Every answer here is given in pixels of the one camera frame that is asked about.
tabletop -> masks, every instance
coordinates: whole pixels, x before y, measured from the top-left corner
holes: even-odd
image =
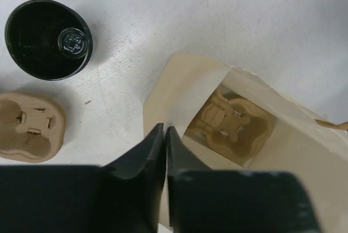
[[[1,0],[0,26],[25,1]],[[348,120],[348,0],[55,1],[92,31],[80,73],[31,77],[0,36],[0,92],[47,95],[67,113],[64,145],[45,163],[105,165],[142,140],[142,105],[174,52],[243,67],[324,117]]]

white surface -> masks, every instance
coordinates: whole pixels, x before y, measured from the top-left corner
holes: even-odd
[[[0,26],[25,1],[1,0]],[[65,145],[46,163],[103,165],[140,141],[142,104],[173,52],[242,66],[330,120],[348,121],[348,0],[56,1],[94,34],[92,59],[76,76],[25,74],[0,35],[0,92],[49,95],[68,113]]]

paper bag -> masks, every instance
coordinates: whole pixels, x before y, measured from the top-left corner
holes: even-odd
[[[185,145],[211,168],[241,169],[184,136],[191,120],[219,85],[277,118],[271,137],[247,168],[294,173],[312,196],[324,229],[347,232],[348,134],[318,125],[315,119],[325,119],[242,68],[200,56],[174,54],[144,104],[144,134],[159,122],[166,127],[173,125]],[[160,223],[169,226],[166,188]]]

black cup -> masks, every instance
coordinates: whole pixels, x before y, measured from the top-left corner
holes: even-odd
[[[62,80],[80,72],[93,49],[86,22],[72,9],[50,0],[19,5],[7,20],[5,40],[17,65],[43,80]]]

white table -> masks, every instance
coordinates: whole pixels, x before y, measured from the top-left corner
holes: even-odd
[[[0,26],[25,1],[1,0]],[[244,67],[330,120],[348,121],[348,0],[55,1],[94,35],[92,59],[76,76],[29,76],[0,35],[0,92],[48,95],[67,112],[65,144],[46,163],[104,165],[139,142],[142,104],[173,52]]]

